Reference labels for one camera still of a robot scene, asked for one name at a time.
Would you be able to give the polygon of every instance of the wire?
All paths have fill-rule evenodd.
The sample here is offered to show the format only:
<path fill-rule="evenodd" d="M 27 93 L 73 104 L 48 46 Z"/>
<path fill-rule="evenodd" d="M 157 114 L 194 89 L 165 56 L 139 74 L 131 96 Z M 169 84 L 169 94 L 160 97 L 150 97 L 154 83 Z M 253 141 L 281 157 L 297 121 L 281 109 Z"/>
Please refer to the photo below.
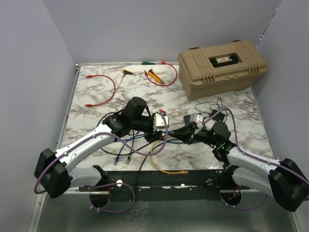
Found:
<path fill-rule="evenodd" d="M 159 114 L 161 115 L 162 119 L 163 119 L 163 122 L 164 122 L 164 125 L 165 125 L 165 131 L 168 131 L 168 124 L 165 120 L 165 117 L 164 117 L 164 114 L 162 112 L 159 112 Z M 148 153 L 148 154 L 145 154 L 145 153 L 142 153 L 142 152 L 139 152 L 137 150 L 135 150 L 134 148 L 130 147 L 128 144 L 126 144 L 126 142 L 124 140 L 122 140 L 120 137 L 118 137 L 117 135 L 115 134 L 112 134 L 112 133 L 108 133 L 108 132 L 99 132 L 99 133 L 96 133 L 96 134 L 93 134 L 83 140 L 81 140 L 79 143 L 77 143 L 76 145 L 72 146 L 70 149 L 68 149 L 65 153 L 61 154 L 58 158 L 54 159 L 45 169 L 44 171 L 41 173 L 41 175 L 39 176 L 39 178 L 37 179 L 37 182 L 35 183 L 34 185 L 34 192 L 36 194 L 41 194 L 41 193 L 44 193 L 44 191 L 41 191 L 41 192 L 38 192 L 37 191 L 37 188 L 38 188 L 38 185 L 40 184 L 43 176 L 46 174 L 46 172 L 58 161 L 60 160 L 62 157 L 68 155 L 71 151 L 75 150 L 76 148 L 78 148 L 79 146 L 83 145 L 85 142 L 89 141 L 90 139 L 93 139 L 93 138 L 96 138 L 97 136 L 101 136 L 101 135 L 109 135 L 111 137 L 114 137 L 115 139 L 118 139 L 120 142 L 122 142 L 126 147 L 128 147 L 130 150 L 134 151 L 135 153 L 139 154 L 139 155 L 142 155 L 142 156 L 154 156 L 158 153 L 160 153 L 163 148 L 165 147 L 166 143 L 168 142 L 168 133 L 165 134 L 165 139 L 164 139 L 164 142 L 161 146 L 161 148 L 154 152 L 154 153 Z"/>
<path fill-rule="evenodd" d="M 223 107 L 223 108 L 219 109 L 217 113 L 213 114 L 213 116 L 211 116 L 209 119 L 207 119 L 207 120 L 206 120 L 205 122 L 203 122 L 202 124 L 205 125 L 207 122 L 209 122 L 210 120 L 212 120 L 214 117 L 216 117 L 217 114 L 219 114 L 219 113 L 220 113 L 221 111 L 223 111 L 223 110 L 228 110 L 228 111 L 230 112 L 230 115 L 231 115 L 232 120 L 233 120 L 236 147 L 237 147 L 237 149 L 238 149 L 243 155 L 246 155 L 246 156 L 248 156 L 248 157 L 250 157 L 250 158 L 252 158 L 252 159 L 255 159 L 255 160 L 257 160 L 257 161 L 260 161 L 260 162 L 262 162 L 262 163 L 267 163 L 267 164 L 274 165 L 274 166 L 276 166 L 276 167 L 282 168 L 282 169 L 288 171 L 289 173 L 293 174 L 294 176 L 296 176 L 298 179 L 302 180 L 303 182 L 305 182 L 306 185 L 309 186 L 309 181 L 308 181 L 306 178 L 302 177 L 300 174 L 294 172 L 293 170 L 291 170 L 291 169 L 289 169 L 289 168 L 287 168 L 287 167 L 284 167 L 284 166 L 281 165 L 281 164 L 277 164 L 277 163 L 274 163 L 274 162 L 270 162 L 270 161 L 268 161 L 268 160 L 265 160 L 265 159 L 263 159 L 263 158 L 259 158 L 259 157 L 253 156 L 253 155 L 247 153 L 246 151 L 242 150 L 241 147 L 239 146 L 239 142 L 238 142 L 238 136 L 237 136 L 237 129 L 236 129 L 235 118 L 234 118 L 234 115 L 233 115 L 232 111 L 231 111 L 229 108 Z"/>
<path fill-rule="evenodd" d="M 156 141 L 156 142 L 153 144 L 153 146 L 152 146 L 151 149 L 150 149 L 150 152 L 151 152 L 151 153 L 153 152 L 155 145 L 158 144 L 159 142 L 160 142 L 160 141 Z M 187 173 L 188 173 L 188 171 L 167 172 L 167 171 L 162 170 L 161 168 L 159 168 L 159 167 L 155 164 L 154 159 L 153 159 L 152 156 L 150 156 L 150 161 L 151 161 L 151 163 L 153 164 L 153 166 L 154 166 L 157 170 L 159 170 L 159 171 L 161 171 L 161 172 L 163 172 L 163 173 L 166 173 L 166 174 L 187 174 Z"/>
<path fill-rule="evenodd" d="M 111 96 L 110 98 L 108 98 L 106 101 L 104 101 L 104 102 L 102 102 L 102 103 L 99 103 L 99 104 L 86 104 L 86 105 L 85 105 L 86 107 L 93 107 L 93 106 L 103 105 L 103 104 L 109 102 L 109 101 L 114 97 L 114 95 L 115 95 L 115 93 L 116 93 L 116 84 L 115 84 L 115 82 L 113 81 L 113 79 L 111 79 L 109 76 L 106 76 L 106 75 L 89 75 L 89 76 L 87 76 L 87 78 L 92 78 L 92 77 L 94 77 L 94 76 L 104 76 L 104 77 L 110 79 L 110 80 L 112 81 L 112 84 L 114 85 L 114 91 L 113 91 L 113 93 L 112 93 L 112 96 Z"/>
<path fill-rule="evenodd" d="M 104 187 L 108 187 L 108 186 L 113 186 L 113 185 L 119 185 L 119 184 L 118 183 L 111 183 L 111 184 L 106 184 L 106 185 L 89 186 L 89 187 L 92 187 L 94 189 L 100 189 L 100 188 L 104 188 Z M 106 209 L 102 209 L 102 208 L 96 208 L 96 207 L 93 206 L 93 204 L 91 202 L 91 197 L 89 196 L 89 202 L 91 204 L 90 209 L 96 209 L 97 212 L 101 211 L 101 212 L 110 213 L 110 214 L 120 214 L 120 213 L 124 213 L 124 212 L 128 211 L 130 208 L 132 208 L 132 206 L 134 205 L 134 202 L 135 202 L 134 190 L 133 190 L 133 188 L 130 185 L 128 185 L 126 183 L 121 183 L 121 185 L 127 186 L 131 190 L 132 195 L 133 195 L 132 203 L 127 208 L 122 209 L 122 210 L 118 210 L 118 211 L 112 211 L 112 210 L 106 210 Z"/>
<path fill-rule="evenodd" d="M 206 112 L 206 111 L 201 111 L 201 110 L 197 109 L 197 106 L 198 106 L 198 105 L 205 104 L 205 103 L 213 103 L 213 104 L 211 104 L 211 105 L 209 106 L 209 108 L 210 108 L 212 111 L 214 110 L 214 109 L 212 108 L 213 105 L 217 106 L 218 109 L 221 109 L 221 108 L 225 107 L 225 105 L 223 105 L 222 99 L 221 99 L 221 98 L 218 98 L 218 99 L 217 99 L 217 102 L 215 102 L 215 101 L 204 101 L 204 102 L 201 102 L 201 103 L 196 104 L 196 105 L 194 106 L 194 108 L 195 108 L 197 111 L 201 112 L 201 113 L 206 113 L 206 114 L 208 114 L 208 115 L 211 115 L 211 114 L 209 114 L 209 113 Z M 229 113 L 228 113 L 227 110 L 225 111 L 225 115 L 226 115 L 226 117 L 225 117 L 225 122 L 226 122 L 227 116 L 229 115 Z"/>
<path fill-rule="evenodd" d="M 244 211 L 259 209 L 259 208 L 263 207 L 268 202 L 268 200 L 269 200 L 269 196 L 266 195 L 265 199 L 258 206 L 254 206 L 254 207 L 251 207 L 251 208 L 241 208 L 241 207 L 237 207 L 237 206 L 230 205 L 230 204 L 226 203 L 226 201 L 221 197 L 221 201 L 223 201 L 226 206 L 233 208 L 233 209 L 244 210 Z"/>
<path fill-rule="evenodd" d="M 137 151 L 140 151 L 142 150 L 143 148 L 149 146 L 151 143 L 147 143 L 146 145 L 144 146 L 141 146 L 140 148 L 137 149 Z M 105 151 L 103 148 L 101 148 L 101 150 L 103 150 L 104 152 L 106 152 L 107 154 L 110 154 L 110 155 L 113 155 L 113 156 L 128 156 L 130 155 L 130 153 L 126 153 L 126 154 L 116 154 L 116 153 L 112 153 L 112 152 L 108 152 L 108 151 Z"/>
<path fill-rule="evenodd" d="M 237 185 L 236 189 L 234 190 L 234 192 L 233 192 L 233 196 L 235 196 L 235 195 L 236 195 L 236 191 L 237 191 L 237 189 L 239 189 L 239 185 Z"/>
<path fill-rule="evenodd" d="M 132 147 L 133 147 L 133 146 L 134 146 L 134 140 L 135 140 L 135 135 L 134 135 L 134 131 L 133 131 L 133 130 L 132 130 L 132 134 L 133 134 L 133 137 L 131 137 L 130 139 L 128 139 L 127 142 L 130 141 L 130 140 L 132 140 Z M 118 156 L 115 158 L 114 165 L 117 165 L 117 163 L 118 163 L 118 161 L 119 161 L 119 157 L 120 157 L 121 152 L 122 152 L 122 150 L 124 149 L 124 147 L 125 147 L 125 145 L 122 145 L 121 149 L 119 150 L 119 154 L 118 154 Z M 128 156 L 127 161 L 126 161 L 127 164 L 130 163 L 132 153 L 133 153 L 133 152 L 130 151 L 129 156 Z"/>
<path fill-rule="evenodd" d="M 178 76 L 178 72 L 177 72 L 177 70 L 175 69 L 175 67 L 174 67 L 173 65 L 171 65 L 171 64 L 169 64 L 169 63 L 166 63 L 166 62 L 164 62 L 164 61 L 160 61 L 160 63 L 161 63 L 161 64 L 167 64 L 167 65 L 171 66 L 171 67 L 175 70 L 176 76 L 175 76 L 174 80 L 173 80 L 171 83 L 166 84 L 166 85 L 157 84 L 156 82 L 153 82 L 153 81 L 149 78 L 147 71 L 144 71 L 145 76 L 147 77 L 147 79 L 148 79 L 151 83 L 153 83 L 153 84 L 156 85 L 156 86 L 170 86 L 170 85 L 172 85 L 172 84 L 176 81 L 177 76 Z"/>
<path fill-rule="evenodd" d="M 170 141 L 175 141 L 175 140 L 178 140 L 178 139 L 169 139 L 168 142 Z M 160 143 L 158 144 L 157 146 L 155 146 L 153 149 L 156 149 L 157 147 L 161 146 L 163 143 Z M 141 163 L 140 165 L 140 168 L 139 168 L 139 171 L 138 171 L 138 174 L 137 174 L 137 177 L 136 177 L 136 181 L 135 181 L 135 186 L 134 186 L 134 191 L 136 192 L 136 188 L 137 188 L 137 185 L 139 184 L 139 179 L 140 179 L 140 171 L 141 171 L 141 168 L 143 167 L 146 159 L 147 159 L 148 156 L 146 156 L 143 160 L 143 162 Z"/>

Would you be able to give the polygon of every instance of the bolt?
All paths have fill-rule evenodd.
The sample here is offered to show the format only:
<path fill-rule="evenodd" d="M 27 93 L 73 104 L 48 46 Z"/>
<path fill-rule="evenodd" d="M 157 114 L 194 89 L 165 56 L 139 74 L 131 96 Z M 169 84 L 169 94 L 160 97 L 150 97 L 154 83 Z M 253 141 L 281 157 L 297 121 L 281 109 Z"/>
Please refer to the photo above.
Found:
<path fill-rule="evenodd" d="M 207 184 L 207 185 L 212 185 L 212 179 L 207 179 L 207 180 L 206 180 L 206 184 Z"/>

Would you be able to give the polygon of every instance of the metal floor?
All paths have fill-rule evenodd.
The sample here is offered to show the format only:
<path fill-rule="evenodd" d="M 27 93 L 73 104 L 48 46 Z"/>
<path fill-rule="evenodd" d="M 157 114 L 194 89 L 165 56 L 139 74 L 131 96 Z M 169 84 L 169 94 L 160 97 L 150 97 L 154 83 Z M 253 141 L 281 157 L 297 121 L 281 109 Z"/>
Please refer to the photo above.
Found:
<path fill-rule="evenodd" d="M 243 193 L 240 206 L 258 205 L 261 193 Z M 128 203 L 112 203 L 110 209 Z M 221 201 L 136 202 L 123 214 L 90 210 L 88 194 L 45 198 L 39 232 L 295 232 L 290 212 L 271 198 L 263 208 L 239 211 Z"/>

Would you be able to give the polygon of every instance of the white wall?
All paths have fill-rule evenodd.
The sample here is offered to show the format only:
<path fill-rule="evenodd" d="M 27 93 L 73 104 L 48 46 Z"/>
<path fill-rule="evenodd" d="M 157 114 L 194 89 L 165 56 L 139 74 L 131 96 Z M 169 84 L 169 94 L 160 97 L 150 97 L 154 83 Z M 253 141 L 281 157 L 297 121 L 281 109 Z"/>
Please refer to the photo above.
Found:
<path fill-rule="evenodd" d="M 190 47 L 257 43 L 276 0 L 43 0 L 78 63 L 176 61 Z"/>
<path fill-rule="evenodd" d="M 24 232 L 34 168 L 56 147 L 75 65 L 41 0 L 2 0 L 0 34 L 0 231 Z"/>
<path fill-rule="evenodd" d="M 258 50 L 269 70 L 253 86 L 273 151 L 309 178 L 309 1 L 285 0 Z M 299 208 L 309 231 L 309 203 Z"/>

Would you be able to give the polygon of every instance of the marble countertop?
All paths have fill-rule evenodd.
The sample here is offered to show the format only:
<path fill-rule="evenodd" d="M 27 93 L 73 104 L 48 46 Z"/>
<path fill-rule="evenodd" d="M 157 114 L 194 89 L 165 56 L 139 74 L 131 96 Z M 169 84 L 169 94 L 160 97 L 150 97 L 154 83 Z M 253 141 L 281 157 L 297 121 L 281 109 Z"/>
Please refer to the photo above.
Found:
<path fill-rule="evenodd" d="M 183 116 L 197 112 L 195 109 L 197 103 L 209 101 L 217 102 L 217 99 L 220 97 L 223 104 L 229 107 L 235 115 L 240 145 L 264 157 L 273 156 L 250 88 L 188 101 L 179 79 L 168 87 L 159 87 L 150 83 L 144 75 L 144 70 L 149 70 L 151 68 L 153 68 L 166 83 L 171 82 L 175 76 L 175 71 L 168 65 L 147 66 L 123 63 L 82 66 L 76 84 L 67 125 L 64 130 L 62 146 L 69 145 L 85 136 L 96 127 L 98 121 L 105 114 L 123 109 L 126 103 L 134 96 L 146 100 L 152 113 L 158 109 L 164 109 L 169 116 L 170 130 L 182 127 L 184 125 Z M 133 71 L 134 75 L 127 75 L 123 79 L 114 98 L 102 106 L 85 107 L 85 104 L 101 103 L 107 100 L 111 96 L 113 90 L 112 82 L 108 78 L 93 77 L 86 79 L 86 76 L 104 74 L 111 77 L 115 81 L 116 86 L 118 86 L 122 79 L 122 69 Z M 197 106 L 197 108 L 201 111 L 211 113 L 211 104 L 212 103 L 205 103 Z M 233 132 L 232 120 L 229 116 L 226 124 L 230 131 Z M 233 133 L 230 139 L 231 141 L 235 141 Z M 144 144 L 146 144 L 146 141 L 143 138 L 137 139 L 135 140 L 134 147 L 138 148 Z M 105 146 L 104 149 L 113 153 L 118 153 L 121 146 L 121 143 L 113 143 Z M 142 151 L 148 153 L 149 149 L 150 146 Z M 163 151 L 154 156 L 154 160 L 159 167 L 165 170 L 222 168 L 223 163 L 217 161 L 211 151 L 212 149 L 210 147 L 202 143 L 193 145 L 167 144 Z M 129 149 L 125 147 L 122 153 L 128 152 Z M 126 156 L 120 157 L 118 164 L 114 165 L 115 157 L 116 156 L 98 150 L 82 161 L 78 167 L 87 168 L 97 164 L 106 171 L 138 170 L 144 159 L 141 155 L 133 154 L 129 165 L 126 164 Z M 143 170 L 155 170 L 150 163 L 150 159 L 146 160 Z"/>

